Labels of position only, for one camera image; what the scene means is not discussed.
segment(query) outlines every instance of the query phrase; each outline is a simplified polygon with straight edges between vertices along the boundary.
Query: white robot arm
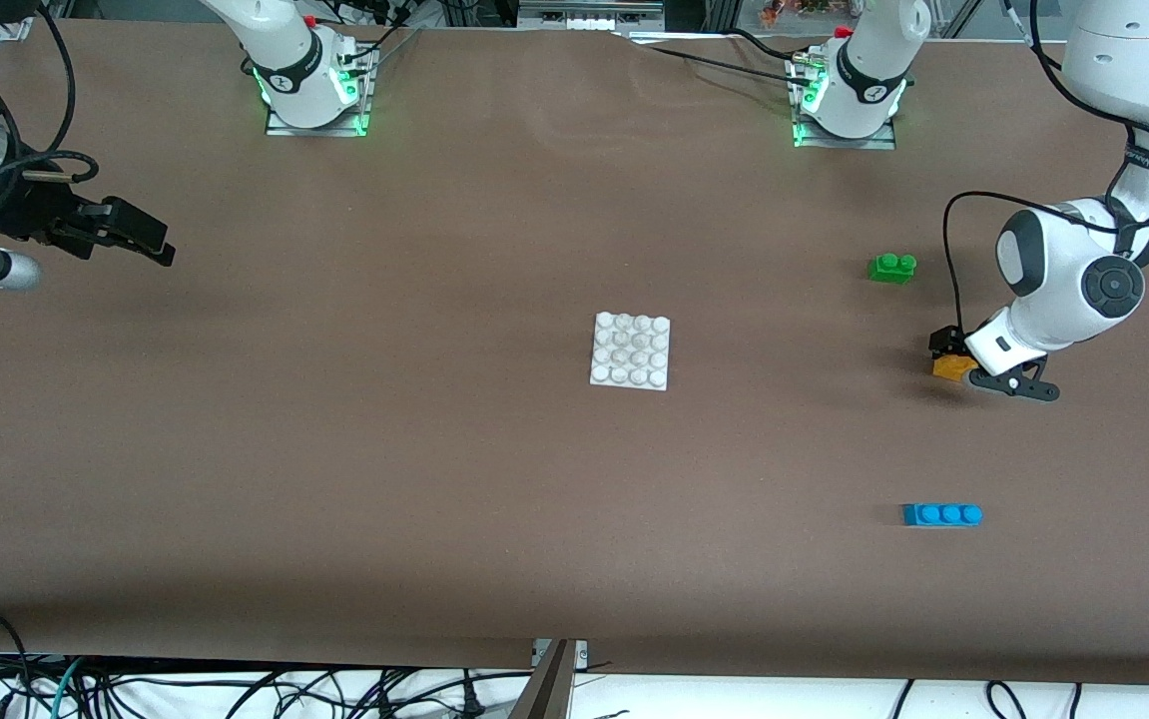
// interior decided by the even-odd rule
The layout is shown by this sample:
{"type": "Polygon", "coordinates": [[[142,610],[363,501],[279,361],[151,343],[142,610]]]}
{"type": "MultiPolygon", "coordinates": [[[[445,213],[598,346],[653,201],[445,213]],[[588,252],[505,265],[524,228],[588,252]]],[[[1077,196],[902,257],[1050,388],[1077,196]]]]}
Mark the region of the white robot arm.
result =
{"type": "Polygon", "coordinates": [[[870,137],[897,111],[907,70],[930,36],[925,0],[867,1],[850,37],[822,46],[826,80],[802,109],[831,134],[870,137]]]}
{"type": "MultiPolygon", "coordinates": [[[[1129,122],[1125,164],[1103,196],[1054,207],[1066,217],[1020,210],[1002,229],[995,258],[1017,297],[965,340],[993,378],[1120,324],[1146,291],[1149,0],[1086,0],[1062,74],[1086,109],[1129,122]]],[[[1017,377],[1004,381],[1009,388],[1021,384],[1017,377]]]]}
{"type": "Polygon", "coordinates": [[[300,16],[291,0],[201,0],[237,33],[264,100],[286,124],[316,127],[356,105],[356,40],[300,16]]]}

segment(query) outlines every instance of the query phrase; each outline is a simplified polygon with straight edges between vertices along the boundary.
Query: metal frame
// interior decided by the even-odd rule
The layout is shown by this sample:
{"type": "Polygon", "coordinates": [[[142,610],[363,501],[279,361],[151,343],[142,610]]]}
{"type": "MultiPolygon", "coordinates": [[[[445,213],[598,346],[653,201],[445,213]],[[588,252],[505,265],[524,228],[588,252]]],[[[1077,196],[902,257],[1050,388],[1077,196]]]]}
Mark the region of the metal frame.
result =
{"type": "Polygon", "coordinates": [[[719,32],[734,25],[742,9],[742,0],[707,0],[703,32],[719,32]]]}
{"type": "Polygon", "coordinates": [[[507,719],[566,719],[578,655],[578,642],[554,640],[507,719]]]}
{"type": "MultiPolygon", "coordinates": [[[[984,2],[985,0],[965,0],[961,10],[939,31],[939,37],[961,37],[961,32],[970,24],[970,20],[974,17],[984,2]]],[[[942,0],[934,0],[933,5],[934,10],[938,10],[938,13],[944,11],[942,9],[942,0]]]]}

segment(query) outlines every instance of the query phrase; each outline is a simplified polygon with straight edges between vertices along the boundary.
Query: brown table surface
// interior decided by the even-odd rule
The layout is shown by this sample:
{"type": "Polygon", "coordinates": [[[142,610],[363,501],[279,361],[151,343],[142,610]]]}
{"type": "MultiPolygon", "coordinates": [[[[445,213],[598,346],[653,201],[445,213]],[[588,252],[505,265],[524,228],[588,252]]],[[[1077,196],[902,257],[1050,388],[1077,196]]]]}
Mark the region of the brown table surface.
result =
{"type": "MultiPolygon", "coordinates": [[[[1121,157],[1023,46],[925,46],[899,149],[855,152],[794,149],[773,82],[604,33],[423,33],[370,137],[292,140],[223,26],[63,30],[82,192],[179,255],[25,247],[44,286],[0,293],[0,610],[32,649],[578,636],[641,672],[1149,682],[1149,287],[1054,356],[1054,405],[926,373],[944,201],[1093,195],[1121,157]],[[867,281],[885,250],[916,280],[867,281]],[[597,310],[673,319],[665,393],[588,386],[597,310]],[[903,528],[908,501],[985,526],[903,528]]],[[[45,142],[45,32],[0,90],[45,142]]],[[[1009,299],[1012,210],[954,223],[966,323],[1009,299]]]]}

